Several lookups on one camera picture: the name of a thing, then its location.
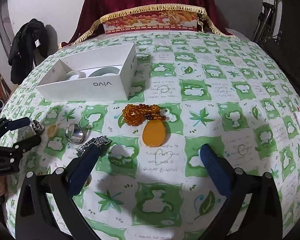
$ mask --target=small yellow object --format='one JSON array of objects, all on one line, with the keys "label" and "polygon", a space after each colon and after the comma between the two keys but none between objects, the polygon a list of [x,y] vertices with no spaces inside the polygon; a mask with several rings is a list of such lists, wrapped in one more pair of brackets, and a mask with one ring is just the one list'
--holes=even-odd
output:
[{"label": "small yellow object", "polygon": [[159,147],[163,144],[166,130],[160,119],[150,120],[142,133],[143,142],[150,147]]},{"label": "small yellow object", "polygon": [[47,134],[49,138],[54,138],[58,133],[58,127],[55,124],[52,124],[47,129]]}]

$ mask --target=white box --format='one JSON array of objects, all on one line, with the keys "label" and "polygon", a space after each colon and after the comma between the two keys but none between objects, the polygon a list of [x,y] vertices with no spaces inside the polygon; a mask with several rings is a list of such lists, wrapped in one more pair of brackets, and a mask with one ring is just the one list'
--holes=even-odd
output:
[{"label": "white box", "polygon": [[[110,66],[117,74],[88,77],[95,69]],[[136,68],[134,43],[91,49],[59,59],[37,89],[50,102],[128,100]],[[73,70],[84,70],[87,77],[60,81]]]}]

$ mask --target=hanging clothes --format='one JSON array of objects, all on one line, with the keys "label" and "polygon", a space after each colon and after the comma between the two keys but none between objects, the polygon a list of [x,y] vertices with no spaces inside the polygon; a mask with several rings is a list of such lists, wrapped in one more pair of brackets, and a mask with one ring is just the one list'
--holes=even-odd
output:
[{"label": "hanging clothes", "polygon": [[20,85],[32,71],[36,47],[42,57],[48,57],[47,30],[42,22],[32,19],[20,28],[12,41],[8,63],[13,84]]}]

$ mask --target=table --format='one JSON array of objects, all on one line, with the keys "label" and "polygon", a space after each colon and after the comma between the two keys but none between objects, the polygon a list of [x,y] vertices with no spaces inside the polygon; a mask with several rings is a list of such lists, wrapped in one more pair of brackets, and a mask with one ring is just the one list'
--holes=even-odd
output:
[{"label": "table", "polygon": [[[102,46],[134,42],[138,69],[127,102],[46,101],[36,85],[61,57]],[[150,148],[138,127],[124,123],[130,104],[158,104],[167,118],[164,145]],[[8,176],[7,226],[14,234],[15,213],[28,171],[49,174],[76,157],[64,132],[78,123],[88,138],[111,140],[91,182],[74,201],[102,239],[195,240],[211,223],[225,198],[200,161],[209,143],[233,167],[248,174],[269,171],[278,188],[283,235],[300,217],[300,129],[294,116],[300,99],[286,76],[261,48],[237,38],[189,31],[144,31],[103,35],[56,52],[17,88],[2,116],[28,116],[58,134],[24,154],[20,172]],[[0,145],[11,146],[24,130],[10,132]],[[238,229],[250,201],[247,195],[231,231]],[[68,232],[51,195],[51,209]]]}]

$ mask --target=amber pendant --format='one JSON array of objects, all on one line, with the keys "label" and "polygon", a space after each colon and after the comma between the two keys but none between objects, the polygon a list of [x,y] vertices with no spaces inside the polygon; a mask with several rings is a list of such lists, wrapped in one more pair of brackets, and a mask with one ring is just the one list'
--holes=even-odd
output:
[{"label": "amber pendant", "polygon": [[150,147],[159,147],[163,144],[166,136],[166,130],[160,119],[150,120],[142,133],[142,139],[145,145]]}]

